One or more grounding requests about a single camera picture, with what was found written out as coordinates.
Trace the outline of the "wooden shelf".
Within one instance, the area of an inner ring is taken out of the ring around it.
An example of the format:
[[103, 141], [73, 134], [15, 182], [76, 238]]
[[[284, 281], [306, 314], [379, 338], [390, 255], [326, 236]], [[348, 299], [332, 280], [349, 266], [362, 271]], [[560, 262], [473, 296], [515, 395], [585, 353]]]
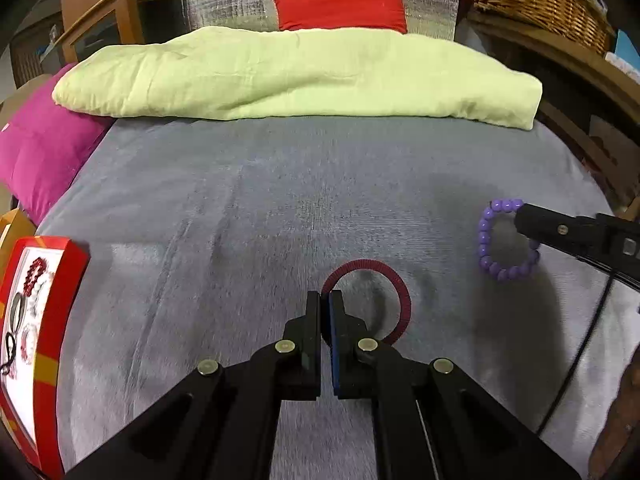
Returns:
[[472, 10], [471, 28], [494, 58], [544, 86], [537, 118], [568, 145], [614, 210], [639, 208], [639, 85], [576, 42]]

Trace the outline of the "magenta pillow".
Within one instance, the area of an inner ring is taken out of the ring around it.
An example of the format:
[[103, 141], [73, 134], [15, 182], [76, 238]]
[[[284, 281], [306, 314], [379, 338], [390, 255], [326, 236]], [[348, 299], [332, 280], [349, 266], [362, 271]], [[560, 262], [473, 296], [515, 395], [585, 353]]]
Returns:
[[53, 89], [72, 68], [65, 65], [32, 92], [1, 130], [1, 182], [36, 226], [114, 124], [55, 104]]

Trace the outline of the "red jewelry box tray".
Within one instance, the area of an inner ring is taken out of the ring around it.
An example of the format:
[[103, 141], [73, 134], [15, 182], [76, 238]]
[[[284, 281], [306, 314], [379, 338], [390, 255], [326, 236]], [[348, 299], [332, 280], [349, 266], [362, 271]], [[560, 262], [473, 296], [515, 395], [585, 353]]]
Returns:
[[[18, 240], [1, 282], [1, 421], [26, 460], [50, 479], [64, 470], [58, 449], [56, 395], [62, 343], [88, 254], [66, 237]], [[17, 292], [25, 297], [10, 333]]]

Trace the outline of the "wicker basket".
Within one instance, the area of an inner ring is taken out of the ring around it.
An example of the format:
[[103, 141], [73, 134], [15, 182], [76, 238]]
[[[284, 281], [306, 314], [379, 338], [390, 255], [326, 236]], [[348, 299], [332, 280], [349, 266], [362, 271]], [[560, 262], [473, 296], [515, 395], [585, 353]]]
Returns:
[[474, 0], [478, 10], [535, 25], [604, 55], [615, 39], [596, 0]]

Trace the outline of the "wooden cabinet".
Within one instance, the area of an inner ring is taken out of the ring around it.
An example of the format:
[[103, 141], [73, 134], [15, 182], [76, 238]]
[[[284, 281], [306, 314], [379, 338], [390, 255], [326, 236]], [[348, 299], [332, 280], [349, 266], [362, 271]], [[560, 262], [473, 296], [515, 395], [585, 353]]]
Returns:
[[61, 0], [64, 60], [111, 44], [161, 44], [182, 32], [179, 0]]

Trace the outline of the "dark maroon bangle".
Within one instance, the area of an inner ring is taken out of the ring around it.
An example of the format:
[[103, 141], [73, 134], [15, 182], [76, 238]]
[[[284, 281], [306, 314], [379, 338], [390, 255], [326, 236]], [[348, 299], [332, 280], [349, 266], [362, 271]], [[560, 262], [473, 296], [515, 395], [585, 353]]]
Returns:
[[386, 263], [372, 259], [356, 259], [346, 262], [334, 270], [324, 281], [322, 296], [328, 296], [335, 285], [345, 275], [355, 271], [372, 271], [382, 274], [393, 285], [399, 301], [399, 318], [394, 329], [383, 338], [386, 344], [394, 344], [405, 333], [411, 318], [411, 297], [409, 289], [401, 276]]

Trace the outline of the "red cushion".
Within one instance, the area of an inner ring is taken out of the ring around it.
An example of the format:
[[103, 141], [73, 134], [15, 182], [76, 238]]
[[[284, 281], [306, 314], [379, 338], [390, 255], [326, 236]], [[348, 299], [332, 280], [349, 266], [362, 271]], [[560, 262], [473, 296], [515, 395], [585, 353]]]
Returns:
[[408, 32], [402, 0], [273, 0], [280, 30], [347, 27]]

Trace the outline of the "silver glitter bangle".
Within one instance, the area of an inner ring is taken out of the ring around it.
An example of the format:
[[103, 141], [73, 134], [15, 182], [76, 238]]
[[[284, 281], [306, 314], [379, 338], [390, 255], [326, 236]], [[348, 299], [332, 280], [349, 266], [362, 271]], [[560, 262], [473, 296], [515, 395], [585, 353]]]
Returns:
[[10, 333], [15, 335], [21, 327], [25, 313], [25, 297], [21, 292], [17, 292], [12, 300], [10, 311]]

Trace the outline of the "light green folded blanket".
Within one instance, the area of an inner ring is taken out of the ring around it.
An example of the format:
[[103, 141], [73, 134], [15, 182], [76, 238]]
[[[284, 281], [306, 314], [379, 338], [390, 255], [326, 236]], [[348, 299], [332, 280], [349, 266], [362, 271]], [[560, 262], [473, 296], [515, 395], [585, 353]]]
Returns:
[[221, 26], [105, 47], [52, 92], [68, 110], [114, 118], [454, 117], [522, 130], [533, 127], [541, 97], [536, 77], [449, 40]]

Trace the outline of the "orange box lid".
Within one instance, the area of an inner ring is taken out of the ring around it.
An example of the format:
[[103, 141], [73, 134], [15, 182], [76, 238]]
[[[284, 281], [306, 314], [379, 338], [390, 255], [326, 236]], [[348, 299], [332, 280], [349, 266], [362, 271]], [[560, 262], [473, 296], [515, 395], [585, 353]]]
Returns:
[[16, 241], [33, 236], [36, 227], [20, 208], [15, 208], [2, 214], [0, 229], [0, 278], [3, 278]]

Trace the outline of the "blue cardboard box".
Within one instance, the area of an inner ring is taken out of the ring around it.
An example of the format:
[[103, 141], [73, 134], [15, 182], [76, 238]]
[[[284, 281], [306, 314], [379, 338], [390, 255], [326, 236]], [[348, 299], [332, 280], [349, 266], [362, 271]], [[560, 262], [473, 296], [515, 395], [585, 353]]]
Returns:
[[605, 59], [640, 84], [640, 56], [626, 32], [621, 29], [617, 32], [615, 48], [605, 55]]

